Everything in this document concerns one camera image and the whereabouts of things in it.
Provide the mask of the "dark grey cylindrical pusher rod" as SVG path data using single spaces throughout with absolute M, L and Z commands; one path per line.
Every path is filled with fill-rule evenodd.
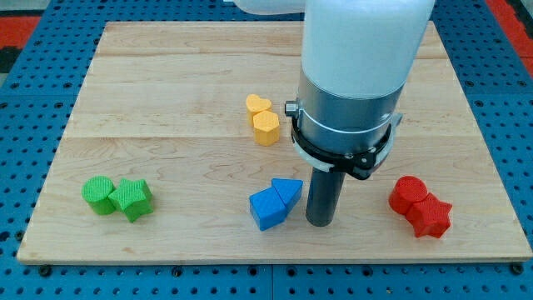
M 313 168 L 307 197 L 306 219 L 316 227 L 328 226 L 335 214 L 345 173 Z

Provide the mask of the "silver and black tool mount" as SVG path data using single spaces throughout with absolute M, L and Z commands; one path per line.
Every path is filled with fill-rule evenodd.
M 401 89 L 380 97 L 343 97 L 300 72 L 294 101 L 285 104 L 296 152 L 315 169 L 366 180 L 386 160 L 402 115 Z

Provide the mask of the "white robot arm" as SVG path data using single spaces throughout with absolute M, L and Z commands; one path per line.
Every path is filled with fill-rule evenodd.
M 301 71 L 285 105 L 291 139 L 312 167 L 306 219 L 330 224 L 345 176 L 369 178 L 386 160 L 396 111 L 433 0 L 233 0 L 256 15 L 302 13 Z

